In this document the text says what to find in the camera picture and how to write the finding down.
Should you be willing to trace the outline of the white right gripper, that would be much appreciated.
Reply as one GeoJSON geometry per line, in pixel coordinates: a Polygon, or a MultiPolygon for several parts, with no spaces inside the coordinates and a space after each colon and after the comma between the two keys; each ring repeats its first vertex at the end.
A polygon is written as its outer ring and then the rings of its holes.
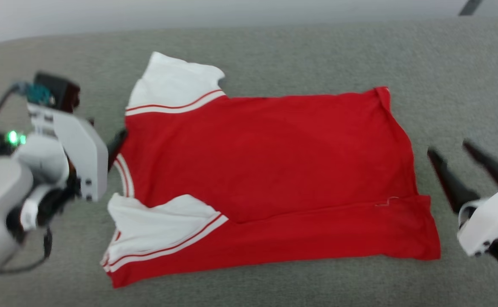
{"type": "MultiPolygon", "coordinates": [[[[462,146],[498,186],[498,159],[469,139],[464,139],[462,146]]],[[[459,214],[457,238],[460,246],[468,256],[487,251],[491,243],[498,239],[498,192],[480,200],[477,192],[469,189],[450,171],[447,161],[436,148],[429,147],[427,156],[452,211],[459,214]]]]}

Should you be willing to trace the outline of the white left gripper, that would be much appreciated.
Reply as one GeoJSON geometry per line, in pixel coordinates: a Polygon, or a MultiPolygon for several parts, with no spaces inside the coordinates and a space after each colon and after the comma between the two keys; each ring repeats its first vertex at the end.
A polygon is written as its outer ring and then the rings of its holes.
{"type": "Polygon", "coordinates": [[[35,161],[44,175],[58,186],[67,179],[73,165],[80,179],[80,193],[97,202],[107,190],[109,172],[128,136],[120,129],[105,145],[89,121],[60,110],[28,103],[34,131],[27,136],[26,152],[37,154],[35,161]]]}

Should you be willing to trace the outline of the red and white Bulls jersey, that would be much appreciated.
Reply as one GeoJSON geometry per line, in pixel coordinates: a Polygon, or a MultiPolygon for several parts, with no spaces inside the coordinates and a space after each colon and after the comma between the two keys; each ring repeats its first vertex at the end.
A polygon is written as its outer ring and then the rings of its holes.
{"type": "Polygon", "coordinates": [[[232,97],[225,74],[153,52],[125,107],[101,266],[114,288],[329,258],[441,257],[431,198],[386,86],[232,97]]]}

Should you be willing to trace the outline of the dark grey metal bracket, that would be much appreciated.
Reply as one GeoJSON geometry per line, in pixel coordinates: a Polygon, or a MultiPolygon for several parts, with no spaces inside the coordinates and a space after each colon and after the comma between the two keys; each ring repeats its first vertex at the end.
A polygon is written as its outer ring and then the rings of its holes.
{"type": "Polygon", "coordinates": [[[466,0],[458,16],[472,16],[484,0],[466,0]]]}

